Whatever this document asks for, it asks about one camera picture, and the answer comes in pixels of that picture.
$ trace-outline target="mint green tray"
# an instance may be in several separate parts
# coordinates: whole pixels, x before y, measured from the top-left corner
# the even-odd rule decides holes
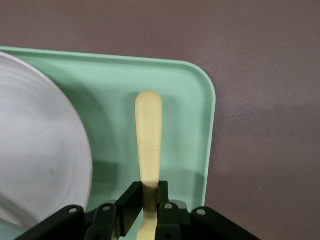
[[[206,73],[185,61],[0,47],[34,66],[70,99],[91,145],[87,211],[117,200],[140,180],[135,100],[152,90],[163,101],[160,179],[189,210],[205,204],[216,94]],[[129,236],[136,239],[142,218]]]

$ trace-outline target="table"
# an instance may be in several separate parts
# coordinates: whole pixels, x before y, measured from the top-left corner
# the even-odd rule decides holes
[[[261,239],[320,235],[320,2],[2,1],[0,45],[183,60],[217,105],[206,205]]]

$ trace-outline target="plate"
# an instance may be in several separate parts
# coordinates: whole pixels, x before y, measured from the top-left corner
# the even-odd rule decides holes
[[[93,164],[83,123],[44,74],[0,52],[0,218],[33,227],[86,207]]]

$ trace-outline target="utensil handle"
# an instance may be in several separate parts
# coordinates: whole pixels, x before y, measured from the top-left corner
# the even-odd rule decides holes
[[[135,122],[141,181],[157,188],[160,180],[163,106],[154,91],[139,94],[135,101]]]

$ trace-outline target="spoon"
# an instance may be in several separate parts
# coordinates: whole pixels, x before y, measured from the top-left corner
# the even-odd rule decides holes
[[[154,91],[139,94],[135,101],[135,122],[143,191],[143,223],[137,240],[154,240],[158,225],[157,191],[160,181],[163,110]]]

